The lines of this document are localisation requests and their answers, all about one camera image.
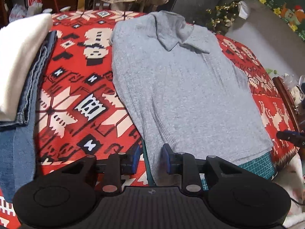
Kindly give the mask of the grey polo shirt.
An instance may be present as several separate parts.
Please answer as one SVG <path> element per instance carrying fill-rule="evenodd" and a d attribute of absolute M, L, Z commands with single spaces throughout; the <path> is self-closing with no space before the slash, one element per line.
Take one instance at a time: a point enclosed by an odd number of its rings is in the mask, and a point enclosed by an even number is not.
<path fill-rule="evenodd" d="M 156 185 L 178 185 L 161 149 L 240 166 L 270 153 L 272 140 L 246 74 L 207 28 L 161 11 L 116 23 L 110 37 L 115 90 L 145 141 Z"/>

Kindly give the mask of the brown wooden bench edge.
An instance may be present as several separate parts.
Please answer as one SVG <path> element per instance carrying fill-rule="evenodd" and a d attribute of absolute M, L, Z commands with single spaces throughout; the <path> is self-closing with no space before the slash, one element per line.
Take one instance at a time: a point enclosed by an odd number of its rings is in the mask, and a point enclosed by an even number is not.
<path fill-rule="evenodd" d="M 272 81 L 277 89 L 280 97 L 282 98 L 285 108 L 288 112 L 288 115 L 292 121 L 295 131 L 300 132 L 301 129 L 299 127 L 298 122 L 298 112 L 296 106 L 294 104 L 293 98 L 290 94 L 290 91 L 286 88 L 283 83 L 283 79 L 281 77 L 273 77 Z"/>

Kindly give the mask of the green cutting mat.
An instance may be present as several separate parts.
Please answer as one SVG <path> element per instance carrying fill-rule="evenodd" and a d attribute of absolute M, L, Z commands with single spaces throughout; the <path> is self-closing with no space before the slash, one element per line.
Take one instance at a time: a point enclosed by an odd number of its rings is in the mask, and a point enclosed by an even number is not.
<path fill-rule="evenodd" d="M 143 149 L 143 157 L 145 161 L 146 175 L 149 186 L 156 186 L 155 181 L 153 180 L 150 165 L 147 156 L 147 150 L 145 141 L 142 139 L 142 149 Z M 272 160 L 271 154 L 266 153 L 263 156 L 253 159 L 247 163 L 241 164 L 239 167 L 252 172 L 258 176 L 261 176 L 268 180 L 273 180 L 277 175 L 277 170 L 275 169 Z"/>

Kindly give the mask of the red patterned Christmas tablecloth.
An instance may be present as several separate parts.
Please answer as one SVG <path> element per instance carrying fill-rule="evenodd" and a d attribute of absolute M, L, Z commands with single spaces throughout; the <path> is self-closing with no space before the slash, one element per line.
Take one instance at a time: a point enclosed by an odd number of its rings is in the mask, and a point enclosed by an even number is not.
<path fill-rule="evenodd" d="M 142 141 L 124 105 L 119 102 L 112 83 L 111 47 L 107 46 L 97 64 L 85 53 L 91 53 L 93 36 L 101 31 L 101 41 L 108 44 L 116 22 L 123 20 L 119 11 L 76 11 L 52 15 L 53 28 L 58 40 L 52 60 L 46 65 L 41 90 L 37 95 L 34 143 L 36 144 L 37 170 L 41 174 L 57 170 L 73 161 L 93 153 L 98 159 L 115 152 L 126 152 L 132 145 Z M 225 36 L 217 35 L 225 55 L 250 78 L 253 98 L 262 112 L 263 123 L 274 142 L 271 156 L 288 161 L 296 148 L 290 143 L 275 139 L 275 126 L 288 129 L 291 119 L 284 108 L 278 91 L 254 53 L 243 44 Z M 75 108 L 81 103 L 97 106 L 96 117 L 88 122 L 86 113 Z M 271 122 L 270 116 L 280 112 L 281 122 Z"/>

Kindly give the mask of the folded blue jeans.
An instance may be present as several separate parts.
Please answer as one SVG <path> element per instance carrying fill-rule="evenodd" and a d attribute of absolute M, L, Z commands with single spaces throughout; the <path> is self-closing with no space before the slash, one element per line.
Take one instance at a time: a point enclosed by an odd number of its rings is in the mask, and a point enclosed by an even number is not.
<path fill-rule="evenodd" d="M 25 80 L 17 118 L 13 122 L 1 122 L 1 191 L 8 203 L 12 203 L 16 191 L 32 181 L 35 175 L 36 101 L 42 76 L 50 62 L 56 41 L 57 32 L 49 32 Z"/>

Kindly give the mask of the gold tinsel decoration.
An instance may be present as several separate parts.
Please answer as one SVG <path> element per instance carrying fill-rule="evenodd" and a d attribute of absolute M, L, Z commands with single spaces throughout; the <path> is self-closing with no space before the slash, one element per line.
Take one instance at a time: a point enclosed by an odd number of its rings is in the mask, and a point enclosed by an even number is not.
<path fill-rule="evenodd" d="M 238 1 L 207 9 L 204 25 L 215 34 L 225 35 L 238 16 Z"/>

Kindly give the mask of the folded cream white garment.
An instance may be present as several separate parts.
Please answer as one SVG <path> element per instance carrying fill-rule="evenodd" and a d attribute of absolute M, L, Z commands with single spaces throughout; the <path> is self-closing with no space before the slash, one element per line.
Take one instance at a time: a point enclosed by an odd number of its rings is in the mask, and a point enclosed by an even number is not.
<path fill-rule="evenodd" d="M 39 14 L 1 28 L 2 122 L 15 120 L 28 72 L 52 25 L 51 14 Z"/>

